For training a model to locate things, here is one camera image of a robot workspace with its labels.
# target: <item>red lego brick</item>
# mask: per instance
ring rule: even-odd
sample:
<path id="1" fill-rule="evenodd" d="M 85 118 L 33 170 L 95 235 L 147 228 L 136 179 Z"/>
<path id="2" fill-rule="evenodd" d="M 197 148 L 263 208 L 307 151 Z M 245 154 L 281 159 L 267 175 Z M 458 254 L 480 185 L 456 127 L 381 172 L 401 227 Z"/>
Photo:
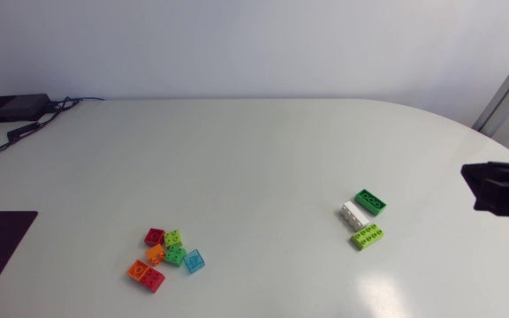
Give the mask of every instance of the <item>red lego brick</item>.
<path id="1" fill-rule="evenodd" d="M 155 246 L 156 244 L 164 243 L 164 230 L 150 229 L 148 230 L 147 237 L 145 237 L 145 243 L 148 246 Z"/>
<path id="2" fill-rule="evenodd" d="M 163 281 L 164 275 L 152 268 L 148 268 L 148 270 L 145 272 L 145 275 L 143 275 L 140 280 L 141 284 L 149 288 L 151 292 L 156 292 Z"/>

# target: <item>cable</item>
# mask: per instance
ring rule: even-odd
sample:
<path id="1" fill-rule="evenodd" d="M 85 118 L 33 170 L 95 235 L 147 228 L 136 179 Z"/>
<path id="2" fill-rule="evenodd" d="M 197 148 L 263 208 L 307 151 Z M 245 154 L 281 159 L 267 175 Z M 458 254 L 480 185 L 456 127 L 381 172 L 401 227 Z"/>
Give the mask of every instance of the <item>cable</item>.
<path id="1" fill-rule="evenodd" d="M 12 145 L 18 143 L 19 141 L 25 139 L 26 137 L 32 135 L 33 133 L 39 132 L 44 126 L 48 125 L 51 121 L 56 119 L 58 117 L 58 115 L 60 115 L 61 112 L 70 110 L 71 108 L 73 108 L 74 106 L 79 104 L 83 99 L 96 99 L 96 100 L 104 101 L 104 99 L 97 98 L 97 97 L 84 97 L 84 98 L 66 97 L 66 98 L 64 98 L 64 100 L 62 100 L 60 102 L 50 102 L 50 104 L 52 105 L 53 108 L 56 107 L 57 105 L 59 105 L 59 107 L 57 109 L 55 109 L 54 114 L 52 114 L 52 116 L 47 121 L 40 123 L 40 126 L 38 128 L 36 128 L 35 130 L 33 130 L 31 132 L 27 132 L 24 135 L 18 136 L 16 139 L 10 140 L 9 142 L 6 142 L 3 145 L 1 145 L 0 152 L 4 151 L 5 149 L 9 148 Z M 71 102 L 72 104 L 70 106 L 66 106 L 66 104 L 68 102 Z"/>

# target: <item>green lego brick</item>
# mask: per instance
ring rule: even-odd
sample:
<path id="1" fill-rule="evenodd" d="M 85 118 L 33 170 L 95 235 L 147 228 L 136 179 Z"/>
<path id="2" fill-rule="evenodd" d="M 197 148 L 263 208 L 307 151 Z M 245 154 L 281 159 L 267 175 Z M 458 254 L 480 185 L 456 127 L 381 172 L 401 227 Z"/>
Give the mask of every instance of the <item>green lego brick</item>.
<path id="1" fill-rule="evenodd" d="M 368 212 L 375 216 L 378 216 L 380 212 L 386 208 L 386 203 L 380 201 L 372 193 L 368 192 L 367 189 L 363 189 L 355 197 L 356 201 L 361 204 Z"/>
<path id="2" fill-rule="evenodd" d="M 180 237 L 180 231 L 175 230 L 169 233 L 164 233 L 164 244 L 166 245 L 166 247 L 182 246 L 182 238 Z"/>
<path id="3" fill-rule="evenodd" d="M 182 265 L 182 261 L 184 261 L 185 256 L 186 250 L 184 247 L 170 246 L 168 253 L 164 257 L 164 261 L 171 265 L 180 267 L 180 265 Z"/>
<path id="4" fill-rule="evenodd" d="M 372 224 L 354 233 L 351 241 L 359 248 L 359 250 L 362 250 L 378 241 L 382 236 L 384 236 L 384 232 L 380 230 L 376 224 Z"/>

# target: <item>orange lego brick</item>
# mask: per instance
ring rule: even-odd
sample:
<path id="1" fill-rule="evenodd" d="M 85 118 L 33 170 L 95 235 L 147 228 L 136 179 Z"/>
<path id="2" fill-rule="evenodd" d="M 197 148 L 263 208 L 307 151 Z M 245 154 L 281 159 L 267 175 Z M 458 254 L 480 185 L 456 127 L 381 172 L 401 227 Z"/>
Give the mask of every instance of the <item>orange lego brick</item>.
<path id="1" fill-rule="evenodd" d="M 137 260 L 131 268 L 127 270 L 127 274 L 139 282 L 148 269 L 150 269 L 150 267 L 147 263 Z"/>
<path id="2" fill-rule="evenodd" d="M 158 263 L 164 260 L 166 253 L 164 252 L 163 246 L 156 244 L 155 246 L 149 248 L 149 250 L 145 252 L 145 255 L 147 256 L 147 259 L 150 261 L 152 266 L 156 266 Z"/>

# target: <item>black cable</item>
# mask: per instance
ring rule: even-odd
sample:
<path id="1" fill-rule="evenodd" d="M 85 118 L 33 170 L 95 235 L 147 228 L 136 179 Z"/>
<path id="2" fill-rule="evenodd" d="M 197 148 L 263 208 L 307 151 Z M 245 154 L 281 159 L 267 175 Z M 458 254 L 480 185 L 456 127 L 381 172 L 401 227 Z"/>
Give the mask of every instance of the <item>black cable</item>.
<path id="1" fill-rule="evenodd" d="M 98 98 L 95 98 L 95 97 L 85 97 L 85 98 L 86 99 L 98 99 Z M 27 132 L 26 134 L 24 134 L 22 136 L 19 136 L 15 140 L 12 140 L 12 141 L 4 143 L 3 145 L 0 146 L 0 152 L 4 151 L 5 149 L 9 148 L 10 146 L 16 144 L 20 140 L 23 140 L 26 137 L 32 135 L 33 133 L 39 132 L 45 125 L 49 124 L 51 121 L 56 119 L 58 117 L 58 115 L 60 115 L 61 112 L 66 111 L 66 110 L 70 110 L 71 108 L 73 108 L 74 106 L 79 104 L 81 101 L 82 101 L 81 98 L 66 97 L 66 98 L 64 98 L 63 101 L 55 102 L 56 105 L 60 104 L 60 107 L 56 110 L 56 112 L 54 114 L 52 114 L 52 116 L 47 121 L 40 123 L 40 126 L 37 129 L 35 129 L 35 130 L 31 131 L 31 132 Z M 66 107 L 66 104 L 68 102 L 71 102 L 72 105 Z"/>

